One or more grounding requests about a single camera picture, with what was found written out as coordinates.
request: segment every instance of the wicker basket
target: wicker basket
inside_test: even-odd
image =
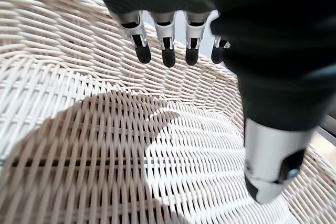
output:
[[[0,223],[336,223],[336,173],[308,149],[270,204],[244,182],[236,79],[134,48],[102,0],[0,0]]]

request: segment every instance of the woven rattan surface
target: woven rattan surface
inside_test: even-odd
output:
[[[163,66],[102,0],[0,0],[0,223],[335,223],[336,174],[309,149],[267,205],[244,182],[236,79]]]

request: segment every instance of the black fingertip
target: black fingertip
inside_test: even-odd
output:
[[[211,60],[214,64],[219,64],[223,61],[224,58],[224,48],[213,47],[211,52]]]
[[[151,61],[152,56],[148,44],[145,47],[136,47],[135,52],[141,63],[146,64]]]
[[[245,184],[246,184],[246,188],[248,193],[250,194],[250,196],[256,201],[257,201],[257,193],[258,193],[258,189],[257,187],[255,187],[254,185],[252,185],[252,183],[248,180],[248,178],[245,176]]]
[[[198,49],[191,48],[185,52],[185,61],[189,66],[193,66],[197,63],[198,60]]]
[[[163,64],[166,67],[171,68],[172,66],[174,66],[175,65],[175,50],[174,49],[162,50],[162,60],[163,60]]]

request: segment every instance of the black rubber pad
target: black rubber pad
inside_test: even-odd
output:
[[[145,47],[137,47],[135,52],[141,63],[148,63],[151,61],[152,56],[148,44]]]
[[[174,66],[175,65],[175,50],[174,49],[162,50],[162,60],[163,60],[163,64],[166,67],[171,68],[172,66]]]
[[[191,48],[185,51],[185,61],[189,66],[193,66],[198,60],[198,49]]]
[[[246,177],[246,175],[245,175],[245,184],[246,184],[246,188],[247,188],[248,193],[251,195],[251,197],[256,202],[258,202],[257,201],[258,188],[251,184],[251,182],[248,180],[248,178]]]
[[[214,64],[219,64],[223,61],[225,49],[222,47],[213,47],[211,52],[211,60]]]

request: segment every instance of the robotic hand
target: robotic hand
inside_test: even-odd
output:
[[[336,90],[335,0],[104,1],[142,63],[151,54],[141,12],[151,13],[167,67],[175,63],[175,12],[185,11],[186,62],[193,65],[209,12],[219,11],[212,60],[238,76],[246,186],[259,203],[277,197],[299,173]]]

